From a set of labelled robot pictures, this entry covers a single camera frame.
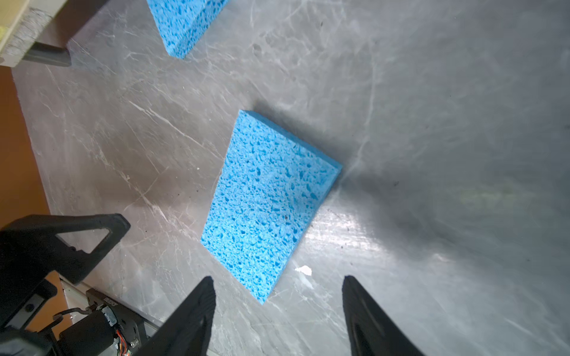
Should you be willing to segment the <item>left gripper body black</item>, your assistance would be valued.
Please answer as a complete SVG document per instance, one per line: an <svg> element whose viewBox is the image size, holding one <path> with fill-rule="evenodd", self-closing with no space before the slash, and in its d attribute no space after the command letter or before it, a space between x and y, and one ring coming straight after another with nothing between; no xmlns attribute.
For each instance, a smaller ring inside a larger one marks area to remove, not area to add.
<svg viewBox="0 0 570 356"><path fill-rule="evenodd" d="M51 355L52 337L30 332L28 324L57 294L47 282L50 269L30 257L8 249L1 251L1 354Z"/></svg>

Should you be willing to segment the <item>blue sponge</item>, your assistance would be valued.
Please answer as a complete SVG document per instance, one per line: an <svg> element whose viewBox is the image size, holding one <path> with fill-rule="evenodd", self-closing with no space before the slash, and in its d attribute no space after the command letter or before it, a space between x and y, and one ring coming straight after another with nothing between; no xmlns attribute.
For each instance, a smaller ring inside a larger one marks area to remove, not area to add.
<svg viewBox="0 0 570 356"><path fill-rule="evenodd" d="M279 125L240 111L202 245L265 303L341 170Z"/></svg>
<svg viewBox="0 0 570 356"><path fill-rule="evenodd" d="M184 59L228 0L148 0L166 52Z"/></svg>

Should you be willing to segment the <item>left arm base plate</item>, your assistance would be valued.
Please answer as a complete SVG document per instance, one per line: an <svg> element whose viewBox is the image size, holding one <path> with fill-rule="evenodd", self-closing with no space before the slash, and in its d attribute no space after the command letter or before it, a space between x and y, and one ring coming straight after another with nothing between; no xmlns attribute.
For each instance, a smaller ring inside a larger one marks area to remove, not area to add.
<svg viewBox="0 0 570 356"><path fill-rule="evenodd" d="M159 326L142 312L98 289L88 289L86 297L89 306L95 306L97 310L104 312L110 324L123 337L126 342L124 355L136 355L159 329Z"/></svg>

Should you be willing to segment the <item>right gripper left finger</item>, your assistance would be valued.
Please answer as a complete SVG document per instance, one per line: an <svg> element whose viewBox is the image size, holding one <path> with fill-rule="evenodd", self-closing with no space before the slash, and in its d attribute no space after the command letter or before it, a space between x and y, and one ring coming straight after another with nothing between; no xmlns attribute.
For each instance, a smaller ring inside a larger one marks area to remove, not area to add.
<svg viewBox="0 0 570 356"><path fill-rule="evenodd" d="M136 355L206 355L212 335L216 294L205 277Z"/></svg>

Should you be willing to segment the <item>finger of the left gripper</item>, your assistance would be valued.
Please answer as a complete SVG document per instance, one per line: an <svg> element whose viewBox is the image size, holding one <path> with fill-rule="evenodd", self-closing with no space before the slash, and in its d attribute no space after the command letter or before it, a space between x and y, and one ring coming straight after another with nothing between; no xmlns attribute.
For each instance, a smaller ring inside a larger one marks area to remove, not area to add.
<svg viewBox="0 0 570 356"><path fill-rule="evenodd" d="M89 216L29 215L1 230L1 237L20 249L48 272L57 271L69 282L82 282L127 234L131 225L121 214ZM60 234L106 230L92 250L84 252L68 245Z"/></svg>

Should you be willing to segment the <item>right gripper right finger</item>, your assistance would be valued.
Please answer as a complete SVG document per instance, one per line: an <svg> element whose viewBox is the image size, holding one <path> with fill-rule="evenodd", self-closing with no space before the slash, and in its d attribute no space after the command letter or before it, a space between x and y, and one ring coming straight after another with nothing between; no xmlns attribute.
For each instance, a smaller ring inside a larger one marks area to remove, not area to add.
<svg viewBox="0 0 570 356"><path fill-rule="evenodd" d="M424 355L351 275L342 299L352 355Z"/></svg>

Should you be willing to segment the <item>white two-tier shelf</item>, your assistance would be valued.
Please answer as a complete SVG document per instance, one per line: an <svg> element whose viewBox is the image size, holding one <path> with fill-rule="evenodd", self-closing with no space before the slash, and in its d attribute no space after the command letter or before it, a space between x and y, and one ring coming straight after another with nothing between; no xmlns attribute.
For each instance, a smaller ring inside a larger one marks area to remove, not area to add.
<svg viewBox="0 0 570 356"><path fill-rule="evenodd" d="M65 0L2 1L1 66L14 68L22 61L71 66L66 47L37 41L65 3Z"/></svg>

